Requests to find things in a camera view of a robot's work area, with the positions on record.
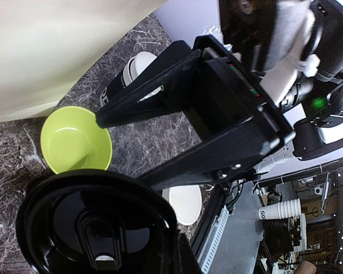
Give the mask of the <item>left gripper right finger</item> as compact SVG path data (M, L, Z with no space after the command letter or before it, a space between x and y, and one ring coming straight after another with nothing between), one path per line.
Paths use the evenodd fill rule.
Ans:
M222 181L250 170L280 142L277 125L246 120L160 164L139 179L155 191Z

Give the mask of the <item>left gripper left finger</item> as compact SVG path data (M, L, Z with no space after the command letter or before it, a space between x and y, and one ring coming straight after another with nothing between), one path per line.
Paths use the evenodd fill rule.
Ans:
M156 56L135 81L100 106L95 114L100 128L182 112L188 106L200 51L166 49Z

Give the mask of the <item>black paper coffee cup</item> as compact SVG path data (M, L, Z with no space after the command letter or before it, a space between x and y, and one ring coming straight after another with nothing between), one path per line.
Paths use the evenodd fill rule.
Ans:
M192 225L200 216L202 195L198 185L167 188L162 197L169 202L180 224Z

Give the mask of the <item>black plastic cup lid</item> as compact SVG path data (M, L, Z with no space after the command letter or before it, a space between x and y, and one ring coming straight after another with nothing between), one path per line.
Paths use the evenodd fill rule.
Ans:
M19 248L37 273L171 273L176 216L138 180L77 170L29 184Z

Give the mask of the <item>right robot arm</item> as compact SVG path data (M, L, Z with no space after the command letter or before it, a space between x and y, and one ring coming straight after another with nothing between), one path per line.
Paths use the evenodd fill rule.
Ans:
M337 1L219 1L223 41L278 109L301 105L293 155L343 148L343 5Z

